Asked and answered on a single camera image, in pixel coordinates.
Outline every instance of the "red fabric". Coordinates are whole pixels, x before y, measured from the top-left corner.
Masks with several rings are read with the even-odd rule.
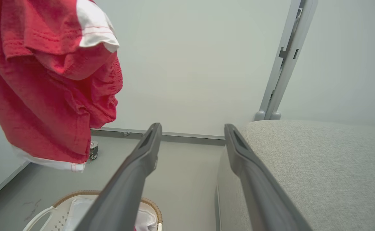
[[[0,1],[0,124],[38,158],[83,163],[89,127],[116,118],[116,52],[79,47],[75,0]]]

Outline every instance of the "white fabric hem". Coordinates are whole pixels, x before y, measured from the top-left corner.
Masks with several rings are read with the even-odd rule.
[[[107,15],[89,0],[77,0],[76,13],[82,27],[80,47],[94,47],[103,43],[111,53],[117,51],[119,42]]]
[[[83,172],[83,170],[85,169],[86,162],[82,164],[76,164],[76,163],[65,162],[65,161],[37,158],[37,157],[33,157],[29,155],[29,153],[23,151],[22,149],[16,146],[13,146],[13,145],[11,146],[12,146],[13,152],[15,153],[17,157],[30,161],[35,164],[40,164],[40,165],[48,166],[51,168],[61,169],[61,170],[70,170],[72,172]]]

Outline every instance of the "white basket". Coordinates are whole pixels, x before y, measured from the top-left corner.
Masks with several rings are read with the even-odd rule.
[[[38,213],[32,220],[25,226],[23,231],[29,231],[40,218],[48,213],[51,213],[48,220],[42,226],[40,231],[62,231],[63,226],[66,223],[67,216],[69,214],[70,205],[74,199],[85,198],[90,200],[96,200],[99,196],[100,191],[96,190],[83,190],[78,192],[70,193],[54,203],[51,207]],[[141,209],[148,210],[152,214],[156,214],[158,219],[158,231],[162,231],[163,220],[161,212],[158,206],[149,199],[142,198],[139,207]]]

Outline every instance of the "floor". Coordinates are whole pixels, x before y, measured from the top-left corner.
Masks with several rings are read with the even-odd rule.
[[[99,156],[81,174],[29,164],[0,191],[0,230],[22,230],[43,209],[77,190],[102,190],[138,139],[94,136]],[[163,214],[165,230],[215,231],[214,192],[223,147],[161,142],[158,166],[146,179],[143,197]]]

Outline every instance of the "basket handle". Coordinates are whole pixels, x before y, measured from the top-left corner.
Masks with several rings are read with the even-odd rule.
[[[47,209],[44,209],[42,212],[38,213],[30,222],[25,226],[23,231],[29,231],[35,224],[38,222],[39,219],[41,219],[43,216],[45,216],[48,212],[52,212],[53,210],[56,210],[54,206],[51,206]],[[48,220],[45,222],[45,225],[48,223],[48,221],[51,219],[51,216],[48,218]]]

